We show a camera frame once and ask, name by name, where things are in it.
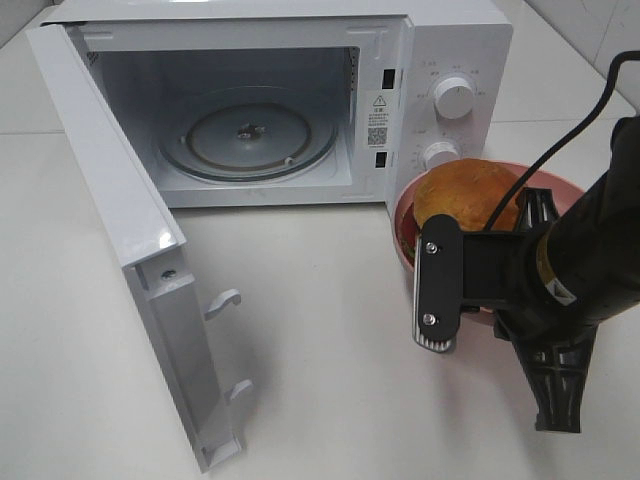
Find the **microwave door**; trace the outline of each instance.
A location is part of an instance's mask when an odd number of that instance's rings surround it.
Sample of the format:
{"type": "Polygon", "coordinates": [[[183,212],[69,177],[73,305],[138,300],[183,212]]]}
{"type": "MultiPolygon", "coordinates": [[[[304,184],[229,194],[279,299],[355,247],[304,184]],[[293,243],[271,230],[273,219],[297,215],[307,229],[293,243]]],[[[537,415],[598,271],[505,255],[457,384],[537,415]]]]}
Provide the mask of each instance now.
{"type": "Polygon", "coordinates": [[[202,311],[185,238],[88,71],[93,54],[60,25],[28,37],[198,464],[208,470],[240,450],[228,402],[250,382],[221,392],[204,319],[239,294],[225,292],[202,311]]]}

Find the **timer knob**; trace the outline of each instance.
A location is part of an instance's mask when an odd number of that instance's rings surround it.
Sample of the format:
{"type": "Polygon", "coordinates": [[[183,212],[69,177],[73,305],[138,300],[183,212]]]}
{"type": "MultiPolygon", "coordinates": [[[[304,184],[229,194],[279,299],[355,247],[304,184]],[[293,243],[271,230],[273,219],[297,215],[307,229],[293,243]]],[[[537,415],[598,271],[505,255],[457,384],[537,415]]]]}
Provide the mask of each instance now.
{"type": "Polygon", "coordinates": [[[424,151],[422,154],[424,168],[431,170],[446,162],[460,160],[460,149],[452,142],[436,142],[424,151]]]}
{"type": "Polygon", "coordinates": [[[441,80],[434,90],[436,110],[450,120],[464,117],[473,108],[473,90],[471,82],[461,76],[441,80]]]}

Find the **screw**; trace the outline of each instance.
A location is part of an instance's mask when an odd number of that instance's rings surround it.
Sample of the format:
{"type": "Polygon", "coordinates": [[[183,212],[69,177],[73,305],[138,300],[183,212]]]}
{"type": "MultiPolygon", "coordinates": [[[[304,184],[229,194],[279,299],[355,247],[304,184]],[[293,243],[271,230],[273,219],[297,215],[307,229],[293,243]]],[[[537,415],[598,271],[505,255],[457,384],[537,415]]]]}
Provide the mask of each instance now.
{"type": "Polygon", "coordinates": [[[427,245],[425,246],[425,249],[427,250],[427,253],[429,255],[433,255],[435,253],[438,253],[438,246],[433,242],[427,242],[427,245]]]}
{"type": "Polygon", "coordinates": [[[425,313],[422,316],[422,323],[425,325],[435,325],[438,319],[433,313],[425,313]]]}
{"type": "Polygon", "coordinates": [[[162,278],[163,280],[170,280],[177,274],[178,272],[176,272],[175,270],[165,270],[164,272],[162,272],[162,275],[160,275],[160,278],[162,278]]]}

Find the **qr code label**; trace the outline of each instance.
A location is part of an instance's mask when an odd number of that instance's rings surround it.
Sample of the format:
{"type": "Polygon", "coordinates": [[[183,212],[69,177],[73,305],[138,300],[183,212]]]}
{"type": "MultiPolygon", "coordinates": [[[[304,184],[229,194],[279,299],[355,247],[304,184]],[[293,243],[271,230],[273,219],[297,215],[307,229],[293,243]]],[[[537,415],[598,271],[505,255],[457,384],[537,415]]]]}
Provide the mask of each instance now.
{"type": "Polygon", "coordinates": [[[367,138],[367,144],[369,146],[385,145],[387,143],[387,129],[386,128],[370,128],[367,138]]]}

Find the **white table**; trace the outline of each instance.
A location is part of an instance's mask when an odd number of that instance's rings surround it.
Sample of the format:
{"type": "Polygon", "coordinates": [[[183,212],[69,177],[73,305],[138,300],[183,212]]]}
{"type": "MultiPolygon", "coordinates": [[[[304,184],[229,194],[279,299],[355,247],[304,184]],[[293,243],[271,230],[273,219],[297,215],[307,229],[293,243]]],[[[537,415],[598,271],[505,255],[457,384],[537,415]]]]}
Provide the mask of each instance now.
{"type": "MultiPolygon", "coordinates": [[[[529,7],[499,3],[516,30],[484,156],[530,163],[603,81],[529,7]]],[[[616,97],[548,169],[589,186],[631,113],[616,97]]],[[[0,152],[0,478],[201,478],[24,35],[0,50],[0,152]]],[[[221,381],[257,386],[247,450],[208,476],[637,477],[638,310],[600,329],[583,433],[539,433],[489,328],[464,323],[454,355],[413,343],[382,206],[175,214],[202,298],[243,292],[208,331],[221,381]]]]}

